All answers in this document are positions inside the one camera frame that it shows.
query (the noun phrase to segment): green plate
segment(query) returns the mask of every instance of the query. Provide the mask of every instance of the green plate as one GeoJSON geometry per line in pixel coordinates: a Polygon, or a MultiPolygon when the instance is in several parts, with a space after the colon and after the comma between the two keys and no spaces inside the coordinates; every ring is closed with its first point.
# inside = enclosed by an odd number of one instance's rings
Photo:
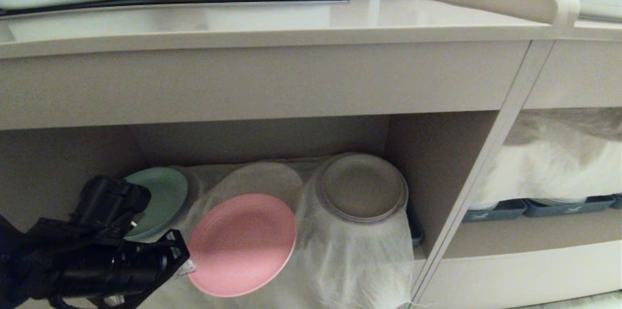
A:
{"type": "Polygon", "coordinates": [[[188,196],[188,181],[172,168],[149,168],[125,178],[151,192],[151,201],[138,225],[127,233],[125,240],[139,240],[162,231],[181,211],[188,196]]]}

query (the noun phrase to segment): black induction cooktop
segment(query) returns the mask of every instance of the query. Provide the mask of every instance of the black induction cooktop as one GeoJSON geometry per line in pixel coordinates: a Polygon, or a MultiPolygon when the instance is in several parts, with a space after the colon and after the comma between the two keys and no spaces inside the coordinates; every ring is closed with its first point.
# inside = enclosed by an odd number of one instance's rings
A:
{"type": "Polygon", "coordinates": [[[88,8],[107,8],[111,6],[132,5],[164,5],[164,4],[197,4],[197,3],[256,3],[256,2],[282,2],[282,1],[345,1],[345,0],[107,0],[91,3],[71,5],[45,6],[44,8],[24,10],[0,10],[0,17],[8,17],[22,14],[59,12],[64,10],[78,10],[88,8]]]}

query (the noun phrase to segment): blue tray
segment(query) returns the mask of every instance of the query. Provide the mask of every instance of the blue tray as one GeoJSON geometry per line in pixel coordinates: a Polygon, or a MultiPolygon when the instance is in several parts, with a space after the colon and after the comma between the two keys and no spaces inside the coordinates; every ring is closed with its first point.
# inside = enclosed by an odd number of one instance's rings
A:
{"type": "Polygon", "coordinates": [[[611,205],[611,208],[622,209],[622,196],[620,196],[620,194],[615,194],[613,195],[613,198],[616,200],[611,205]]]}
{"type": "Polygon", "coordinates": [[[414,248],[421,243],[421,240],[424,239],[424,229],[422,229],[421,224],[417,219],[417,215],[410,204],[406,207],[406,216],[408,216],[408,226],[411,228],[411,239],[413,239],[414,248]]]}
{"type": "Polygon", "coordinates": [[[601,212],[607,209],[615,201],[613,196],[588,197],[585,203],[571,203],[561,206],[545,206],[537,202],[525,199],[528,217],[564,216],[566,214],[579,214],[589,212],[601,212]]]}
{"type": "Polygon", "coordinates": [[[522,200],[507,200],[490,211],[467,211],[462,221],[505,221],[515,220],[525,212],[527,205],[522,200]]]}

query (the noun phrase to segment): pink plate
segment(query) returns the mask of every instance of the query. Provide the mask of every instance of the pink plate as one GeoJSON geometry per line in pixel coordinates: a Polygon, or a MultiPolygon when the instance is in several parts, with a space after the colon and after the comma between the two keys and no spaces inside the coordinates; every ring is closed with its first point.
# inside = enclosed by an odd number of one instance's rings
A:
{"type": "Polygon", "coordinates": [[[296,244],[296,219],[278,198],[245,194],[209,211],[196,225],[188,249],[201,291],[232,297],[251,293],[285,267],[296,244]]]}

